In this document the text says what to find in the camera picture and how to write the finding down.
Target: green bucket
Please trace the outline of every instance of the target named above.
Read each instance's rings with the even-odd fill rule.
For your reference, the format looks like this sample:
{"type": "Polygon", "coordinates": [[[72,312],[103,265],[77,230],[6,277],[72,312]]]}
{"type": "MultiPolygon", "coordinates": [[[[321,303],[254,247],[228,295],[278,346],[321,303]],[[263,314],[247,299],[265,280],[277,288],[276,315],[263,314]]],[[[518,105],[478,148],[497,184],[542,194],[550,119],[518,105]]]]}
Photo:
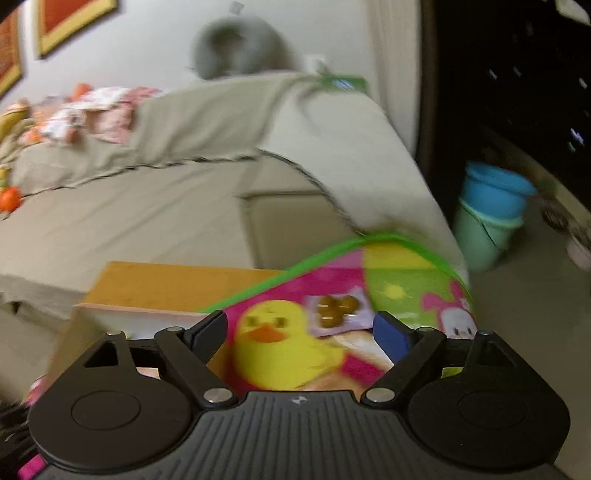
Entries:
{"type": "Polygon", "coordinates": [[[453,230],[468,270],[484,272],[491,268],[507,249],[513,232],[522,225],[522,217],[494,218],[477,212],[460,199],[453,230]]]}

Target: yellow duck illustration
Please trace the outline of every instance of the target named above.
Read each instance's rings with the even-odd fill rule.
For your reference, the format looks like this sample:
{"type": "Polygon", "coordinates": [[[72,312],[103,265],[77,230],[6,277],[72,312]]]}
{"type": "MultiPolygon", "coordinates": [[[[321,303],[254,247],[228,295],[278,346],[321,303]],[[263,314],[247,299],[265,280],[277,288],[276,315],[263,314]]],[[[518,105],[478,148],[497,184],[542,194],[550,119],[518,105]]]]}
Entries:
{"type": "Polygon", "coordinates": [[[293,390],[338,369],[345,349],[307,332],[304,309],[269,300],[248,309],[238,321],[234,346],[237,373],[265,390],[293,390]]]}

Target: cartoon character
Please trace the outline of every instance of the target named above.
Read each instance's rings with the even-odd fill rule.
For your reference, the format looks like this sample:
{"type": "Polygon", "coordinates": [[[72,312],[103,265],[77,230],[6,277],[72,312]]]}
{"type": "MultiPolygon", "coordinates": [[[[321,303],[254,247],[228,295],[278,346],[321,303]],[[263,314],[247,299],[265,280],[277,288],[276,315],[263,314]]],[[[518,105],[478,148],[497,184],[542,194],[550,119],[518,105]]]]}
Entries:
{"type": "Polygon", "coordinates": [[[437,327],[448,338],[473,339],[477,328],[460,283],[457,280],[450,280],[449,290],[455,301],[445,301],[434,293],[423,295],[421,299],[423,311],[437,312],[437,327]]]}
{"type": "Polygon", "coordinates": [[[238,321],[234,347],[237,373],[266,390],[293,390],[343,364],[345,349],[307,332],[297,303],[269,300],[248,309],[238,321]]]}

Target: neck pillow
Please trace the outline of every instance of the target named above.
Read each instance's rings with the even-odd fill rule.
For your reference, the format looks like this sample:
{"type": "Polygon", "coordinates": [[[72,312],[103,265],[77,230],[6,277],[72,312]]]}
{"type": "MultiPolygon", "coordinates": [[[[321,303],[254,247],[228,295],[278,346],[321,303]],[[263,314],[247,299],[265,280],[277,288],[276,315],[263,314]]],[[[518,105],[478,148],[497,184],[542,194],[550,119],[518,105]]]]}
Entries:
{"type": "Polygon", "coordinates": [[[229,17],[209,24],[194,45],[197,74],[205,80],[261,72],[275,66],[280,38],[260,18],[229,17]]]}

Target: orange toy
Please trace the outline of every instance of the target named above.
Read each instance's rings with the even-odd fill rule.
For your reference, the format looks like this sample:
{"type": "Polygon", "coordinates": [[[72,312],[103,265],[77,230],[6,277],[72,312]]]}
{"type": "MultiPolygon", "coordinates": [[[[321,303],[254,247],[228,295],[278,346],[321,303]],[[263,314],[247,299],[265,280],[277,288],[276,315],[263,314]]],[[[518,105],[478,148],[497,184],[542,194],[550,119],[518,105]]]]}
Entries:
{"type": "Polygon", "coordinates": [[[21,202],[21,192],[16,187],[10,187],[0,194],[0,210],[3,212],[14,212],[21,202]]]}
{"type": "Polygon", "coordinates": [[[72,96],[70,97],[70,101],[77,102],[78,100],[80,100],[80,97],[82,97],[82,95],[90,92],[91,90],[93,90],[93,88],[90,85],[88,85],[88,83],[79,83],[74,88],[72,96]]]}

